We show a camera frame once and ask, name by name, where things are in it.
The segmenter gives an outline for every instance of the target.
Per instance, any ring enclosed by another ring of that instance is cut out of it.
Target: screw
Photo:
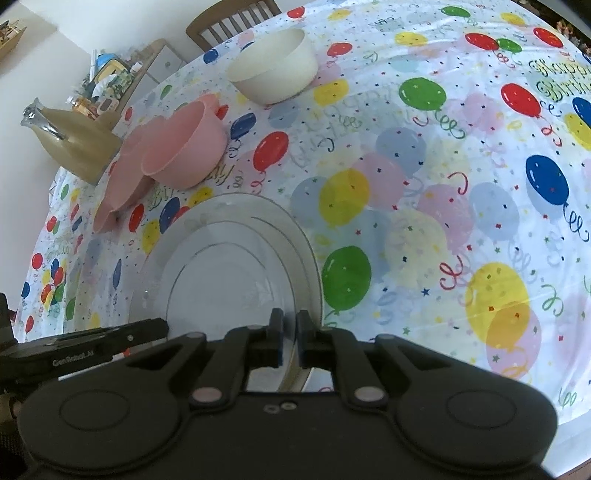
[[[384,395],[384,391],[378,387],[359,387],[355,390],[355,398],[367,403],[379,401]]]
[[[271,415],[275,415],[276,413],[279,413],[279,411],[280,411],[280,408],[278,405],[265,405],[262,409],[264,412],[270,413]]]
[[[215,387],[201,387],[193,391],[193,398],[200,403],[213,403],[222,398],[222,392]]]
[[[285,401],[281,404],[281,408],[283,410],[295,410],[297,408],[297,404],[292,401]]]

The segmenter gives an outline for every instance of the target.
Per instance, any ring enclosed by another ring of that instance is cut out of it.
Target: green balloon
[[[74,318],[74,307],[76,307],[76,297],[71,299],[66,305],[66,320],[72,320]]]
[[[510,51],[511,53],[519,53],[522,50],[521,45],[508,38],[498,38],[496,42],[499,44],[500,48]]]
[[[423,77],[406,80],[398,94],[404,103],[417,110],[439,110],[447,100],[441,85]]]
[[[468,10],[464,10],[463,8],[460,8],[460,7],[453,7],[451,5],[449,5],[447,7],[443,7],[441,9],[441,13],[449,15],[450,17],[470,18],[470,12],[468,12]]]
[[[172,85],[167,85],[166,87],[164,87],[162,89],[162,92],[160,93],[160,100],[162,100],[164,97],[166,97],[169,93],[170,90],[173,89]]]
[[[359,247],[339,248],[322,268],[324,299],[337,312],[355,307],[369,290],[371,266]]]

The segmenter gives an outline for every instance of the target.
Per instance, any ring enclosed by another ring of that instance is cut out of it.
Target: tablecloth
[[[288,27],[308,33],[318,75],[292,99],[254,105],[225,69]],[[325,324],[531,384],[561,423],[590,409],[591,64],[567,39],[509,0],[314,2],[206,52],[115,132],[207,92],[231,140],[195,188],[157,185],[119,229],[94,235],[110,169],[96,187],[59,177],[18,340],[126,322],[170,223],[214,195],[254,193],[310,239]]]

